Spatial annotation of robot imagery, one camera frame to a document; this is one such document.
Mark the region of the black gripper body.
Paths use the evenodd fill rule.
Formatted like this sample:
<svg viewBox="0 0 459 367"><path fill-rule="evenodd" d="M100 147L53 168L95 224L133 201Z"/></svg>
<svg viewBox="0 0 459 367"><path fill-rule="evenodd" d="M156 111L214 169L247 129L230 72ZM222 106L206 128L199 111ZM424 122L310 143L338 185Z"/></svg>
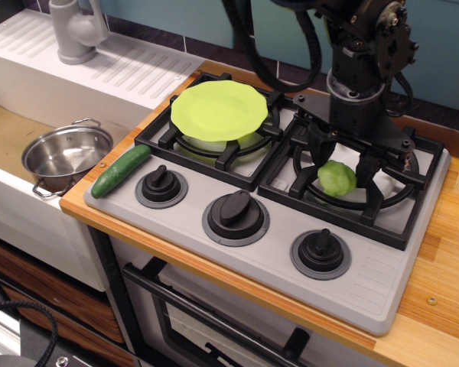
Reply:
<svg viewBox="0 0 459 367"><path fill-rule="evenodd" d="M293 102L308 125L318 125L358 151L376 148L403 161L415 149L413 138L395 125L379 99L300 93Z"/></svg>

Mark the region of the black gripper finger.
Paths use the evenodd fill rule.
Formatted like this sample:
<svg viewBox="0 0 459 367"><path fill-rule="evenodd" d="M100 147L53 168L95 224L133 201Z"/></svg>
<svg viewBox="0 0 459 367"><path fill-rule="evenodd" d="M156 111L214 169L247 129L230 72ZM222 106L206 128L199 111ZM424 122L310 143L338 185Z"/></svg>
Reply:
<svg viewBox="0 0 459 367"><path fill-rule="evenodd" d="M383 166L383 156L375 151L366 151L360 155L356 166L356 187L367 188L374 182L374 177Z"/></svg>
<svg viewBox="0 0 459 367"><path fill-rule="evenodd" d="M337 139L331 132L325 132L318 125L307 127L308 150L317 167L324 166L333 154Z"/></svg>

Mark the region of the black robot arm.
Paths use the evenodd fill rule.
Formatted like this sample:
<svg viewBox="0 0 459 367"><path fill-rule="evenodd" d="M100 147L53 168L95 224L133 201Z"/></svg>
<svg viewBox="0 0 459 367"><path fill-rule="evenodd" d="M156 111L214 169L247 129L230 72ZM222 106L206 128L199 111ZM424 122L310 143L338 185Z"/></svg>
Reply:
<svg viewBox="0 0 459 367"><path fill-rule="evenodd" d="M392 154L406 165L412 139L400 132L392 118L407 113L413 91L402 71L415 62L418 44L410 38L407 11L401 1L279 1L293 11L305 37L310 58L309 76L298 85L281 81L264 63L249 36L234 1L223 7L259 79L283 93L310 87L322 66L321 45L308 14L324 18L333 63L327 75L330 107L327 123L346 137L365 140L356 168L358 187L368 187L379 170L373 154Z"/></svg>

